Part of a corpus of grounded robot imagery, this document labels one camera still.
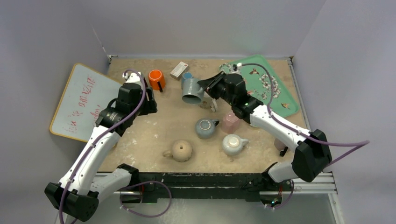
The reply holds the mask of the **grey mug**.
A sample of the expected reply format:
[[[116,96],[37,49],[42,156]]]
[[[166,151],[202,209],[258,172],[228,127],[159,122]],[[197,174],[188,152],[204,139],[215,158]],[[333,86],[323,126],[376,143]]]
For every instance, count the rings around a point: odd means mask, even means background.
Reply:
[[[202,102],[204,89],[198,84],[197,78],[188,78],[182,85],[182,100],[185,103],[198,105]]]

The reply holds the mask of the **tan brown round mug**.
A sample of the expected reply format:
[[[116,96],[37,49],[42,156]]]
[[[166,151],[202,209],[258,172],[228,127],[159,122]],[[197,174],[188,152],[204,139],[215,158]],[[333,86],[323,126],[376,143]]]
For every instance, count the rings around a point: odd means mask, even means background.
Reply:
[[[170,150],[163,152],[163,157],[172,157],[177,162],[186,162],[192,155],[192,144],[187,140],[176,140]]]

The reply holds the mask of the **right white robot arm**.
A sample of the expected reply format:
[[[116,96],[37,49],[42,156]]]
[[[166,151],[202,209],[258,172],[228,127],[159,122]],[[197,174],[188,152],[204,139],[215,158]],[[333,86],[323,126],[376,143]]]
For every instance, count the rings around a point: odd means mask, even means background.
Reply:
[[[312,182],[332,161],[324,132],[304,129],[270,111],[248,94],[240,74],[220,72],[198,84],[210,97],[226,101],[239,119],[267,131],[294,153],[292,161],[276,162],[264,171],[266,189],[273,190],[280,182],[294,178]]]

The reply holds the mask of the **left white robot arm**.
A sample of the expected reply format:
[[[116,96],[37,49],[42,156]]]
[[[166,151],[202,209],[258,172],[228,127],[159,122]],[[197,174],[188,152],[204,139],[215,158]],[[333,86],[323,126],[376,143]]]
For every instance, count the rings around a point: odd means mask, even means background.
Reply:
[[[133,191],[139,186],[138,169],[119,165],[103,180],[93,179],[110,149],[123,136],[139,115],[156,113],[153,89],[136,83],[125,83],[119,88],[117,98],[110,101],[96,120],[91,137],[82,153],[57,183],[48,183],[44,190],[52,205],[59,211],[64,223],[64,214],[75,220],[89,220],[100,202],[113,192],[125,188]]]

